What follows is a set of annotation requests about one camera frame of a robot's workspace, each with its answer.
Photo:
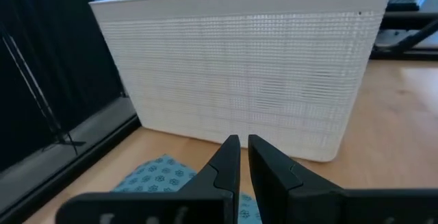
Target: white plastic basket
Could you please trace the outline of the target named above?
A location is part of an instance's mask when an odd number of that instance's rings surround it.
[[[332,160],[387,0],[115,0],[91,7],[142,125],[258,134]]]

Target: blue patterned cloth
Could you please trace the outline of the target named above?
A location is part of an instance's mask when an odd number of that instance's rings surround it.
[[[169,155],[138,166],[117,185],[115,192],[174,192],[178,191],[196,172]],[[240,224],[261,224],[257,202],[247,194],[240,194]]]

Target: wooden table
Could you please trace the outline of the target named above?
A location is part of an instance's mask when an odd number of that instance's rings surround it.
[[[26,223],[53,223],[67,199],[109,191],[139,164],[164,153],[198,171],[218,147],[140,128]],[[438,188],[438,64],[371,61],[338,156],[329,163],[298,161],[345,188]],[[254,195],[246,149],[240,188]]]

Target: blue towel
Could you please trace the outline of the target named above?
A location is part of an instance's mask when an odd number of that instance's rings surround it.
[[[175,192],[184,186],[196,172],[177,162],[169,155],[138,166],[117,185],[114,192]],[[240,194],[239,223],[261,224],[257,202],[247,194]]]

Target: basket mesh pattern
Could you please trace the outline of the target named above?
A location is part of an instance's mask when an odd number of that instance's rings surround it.
[[[143,126],[334,157],[381,12],[101,22]]]

